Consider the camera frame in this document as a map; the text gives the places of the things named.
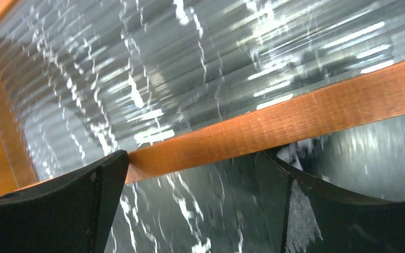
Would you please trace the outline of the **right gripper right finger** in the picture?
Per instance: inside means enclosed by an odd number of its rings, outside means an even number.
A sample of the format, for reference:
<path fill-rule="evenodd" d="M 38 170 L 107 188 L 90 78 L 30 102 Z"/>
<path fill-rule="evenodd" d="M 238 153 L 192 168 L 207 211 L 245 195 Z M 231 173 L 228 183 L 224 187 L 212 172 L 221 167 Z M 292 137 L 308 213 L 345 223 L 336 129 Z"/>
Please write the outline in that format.
<path fill-rule="evenodd" d="M 255 170 L 273 252 L 405 252 L 405 201 L 340 188 L 268 152 Z"/>

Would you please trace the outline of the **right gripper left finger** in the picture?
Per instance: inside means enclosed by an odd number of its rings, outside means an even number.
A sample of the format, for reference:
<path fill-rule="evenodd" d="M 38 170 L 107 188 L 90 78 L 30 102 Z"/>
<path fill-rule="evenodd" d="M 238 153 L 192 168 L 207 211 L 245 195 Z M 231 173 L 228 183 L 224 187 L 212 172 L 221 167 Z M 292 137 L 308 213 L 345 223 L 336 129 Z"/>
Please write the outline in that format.
<path fill-rule="evenodd" d="M 0 252 L 104 252 L 129 166 L 124 150 L 0 197 Z"/>

